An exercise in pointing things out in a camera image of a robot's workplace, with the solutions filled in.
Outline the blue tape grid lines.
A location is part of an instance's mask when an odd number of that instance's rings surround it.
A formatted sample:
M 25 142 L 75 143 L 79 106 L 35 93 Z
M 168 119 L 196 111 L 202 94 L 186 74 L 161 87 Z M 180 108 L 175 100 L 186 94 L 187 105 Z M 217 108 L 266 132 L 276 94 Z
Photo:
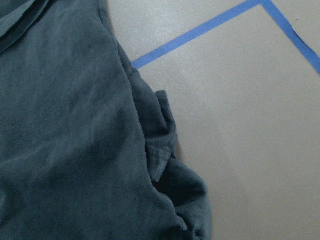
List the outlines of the blue tape grid lines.
M 313 69 L 320 72 L 320 56 L 309 47 L 305 41 L 295 32 L 290 22 L 271 0 L 246 0 L 241 4 L 221 13 L 220 15 L 200 24 L 186 33 L 172 39 L 160 47 L 148 52 L 132 62 L 136 69 L 145 67 L 155 60 L 167 55 L 179 47 L 199 38 L 211 30 L 231 21 L 245 12 L 261 5 L 266 13 L 272 18 L 276 25 L 282 30 L 285 36 L 293 43 L 296 49 L 302 54 Z

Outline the black printed t-shirt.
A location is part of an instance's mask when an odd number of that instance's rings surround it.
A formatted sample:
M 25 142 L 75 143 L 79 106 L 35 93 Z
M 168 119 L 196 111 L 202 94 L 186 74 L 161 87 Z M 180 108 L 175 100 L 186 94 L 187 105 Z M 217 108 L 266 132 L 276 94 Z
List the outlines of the black printed t-shirt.
M 103 0 L 1 1 L 1 239 L 210 239 L 208 188 L 176 144 Z

